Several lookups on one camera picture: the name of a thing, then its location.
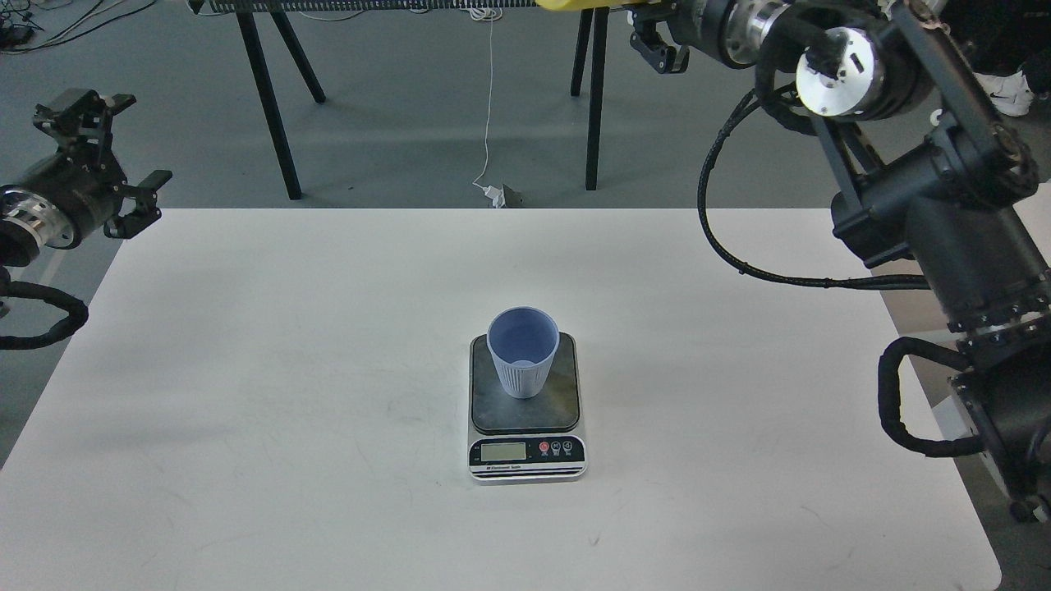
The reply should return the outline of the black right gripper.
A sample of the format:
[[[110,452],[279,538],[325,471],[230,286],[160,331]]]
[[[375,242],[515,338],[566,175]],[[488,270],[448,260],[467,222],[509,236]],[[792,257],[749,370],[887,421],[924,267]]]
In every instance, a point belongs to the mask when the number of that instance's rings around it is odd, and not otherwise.
[[[672,1],[672,8],[630,8],[633,30],[631,48],[645,59],[654,72],[676,75],[686,72],[695,48],[731,70],[744,70],[757,61],[760,50],[757,24],[763,1]],[[658,30],[667,22],[668,44]]]

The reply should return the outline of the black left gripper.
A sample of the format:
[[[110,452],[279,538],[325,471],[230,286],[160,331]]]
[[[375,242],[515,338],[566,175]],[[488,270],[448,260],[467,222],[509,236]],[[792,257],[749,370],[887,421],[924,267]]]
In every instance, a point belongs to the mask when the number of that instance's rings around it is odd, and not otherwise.
[[[106,238],[129,240],[162,217],[158,191],[172,171],[153,171],[139,185],[99,179],[125,176],[112,152],[112,120],[136,102],[133,94],[100,96],[67,89],[36,105],[30,123],[55,140],[53,156],[2,187],[2,250],[73,250],[103,225]],[[124,199],[133,207],[120,213]]]

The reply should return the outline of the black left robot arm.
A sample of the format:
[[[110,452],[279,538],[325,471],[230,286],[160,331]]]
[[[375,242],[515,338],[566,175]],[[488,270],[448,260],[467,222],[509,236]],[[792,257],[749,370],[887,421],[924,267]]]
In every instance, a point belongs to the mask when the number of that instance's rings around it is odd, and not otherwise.
[[[132,94],[102,96],[67,89],[36,106],[34,127],[56,142],[55,152],[2,185],[2,312],[11,299],[37,300],[65,314],[37,337],[2,337],[3,350],[36,350],[73,337],[86,325],[89,306],[65,291],[17,281],[12,267],[27,267],[46,247],[74,250],[95,231],[129,240],[160,220],[158,191],[170,171],[153,171],[139,185],[112,151],[112,120],[136,102]]]

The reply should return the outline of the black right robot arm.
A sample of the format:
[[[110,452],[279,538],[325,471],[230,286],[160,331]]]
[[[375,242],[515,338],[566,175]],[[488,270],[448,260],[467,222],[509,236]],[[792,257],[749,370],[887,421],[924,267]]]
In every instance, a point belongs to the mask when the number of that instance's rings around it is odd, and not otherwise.
[[[856,291],[928,289],[953,348],[901,337],[879,358],[885,433],[924,456],[982,456],[1013,519],[1049,519],[1049,266],[1014,206],[1039,186],[1018,134],[984,97],[937,16],[920,1],[631,1],[631,45],[656,72],[688,49],[754,87],[704,161],[702,231],[740,274]],[[868,268],[912,259],[920,274],[815,279],[765,272],[725,250],[707,185],[737,125],[765,111],[819,140],[833,172],[834,236]]]

